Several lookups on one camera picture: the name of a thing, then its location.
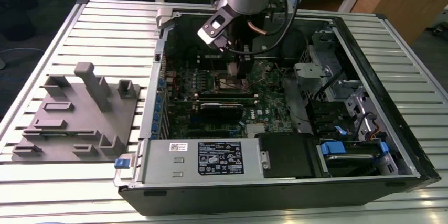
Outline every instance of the aluminum extrusion table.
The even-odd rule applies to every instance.
[[[73,69],[77,62],[87,61],[108,83],[127,78],[148,87],[161,7],[209,9],[205,5],[111,0],[75,5],[0,124],[0,223],[447,223],[448,95],[389,22],[372,14],[300,12],[343,17],[443,177],[428,188],[392,194],[357,207],[144,217],[117,194],[113,164],[12,162],[21,130],[47,94],[40,85],[48,74],[67,74],[71,82],[80,82]],[[140,93],[128,152],[137,147],[145,94]],[[123,179],[129,176],[131,171],[121,173]]]

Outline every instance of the metal bracket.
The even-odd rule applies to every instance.
[[[271,169],[271,162],[269,162],[268,152],[260,152],[260,156],[261,156],[261,167],[263,167],[263,170],[269,170]]]
[[[157,10],[157,15],[156,15],[157,28],[163,29],[167,26],[169,26],[169,24],[172,23],[169,21],[173,18],[175,18],[175,16],[173,16],[173,9],[172,8],[160,8]]]

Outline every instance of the blue connector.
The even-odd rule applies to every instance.
[[[155,111],[156,112],[160,112],[161,111],[161,106],[159,105],[159,104],[156,104],[156,106],[153,106],[155,107]]]
[[[159,86],[160,86],[161,88],[165,87],[165,80],[164,80],[164,79],[159,79]]]
[[[156,103],[161,103],[163,99],[161,99],[161,96],[157,94],[156,96]]]
[[[152,120],[157,123],[160,121],[160,115],[155,114]]]
[[[159,126],[153,123],[153,124],[152,124],[152,127],[151,127],[152,132],[156,132],[157,129],[159,129]]]
[[[343,128],[340,128],[339,126],[335,126],[335,128],[339,131],[339,133],[341,133],[343,136],[348,135],[348,132]]]
[[[381,148],[383,154],[385,154],[385,153],[389,152],[389,147],[387,147],[387,143],[385,142],[380,143],[380,148]]]
[[[324,155],[328,154],[344,154],[347,153],[343,142],[328,141],[320,145],[320,149]]]
[[[131,165],[131,159],[117,158],[115,160],[113,167],[115,167],[115,169],[129,169],[129,165]]]

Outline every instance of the warning label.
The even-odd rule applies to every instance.
[[[199,174],[244,174],[241,142],[199,143]]]

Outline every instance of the barcode sticker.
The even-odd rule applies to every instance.
[[[188,151],[188,143],[169,143],[171,152],[185,152]]]

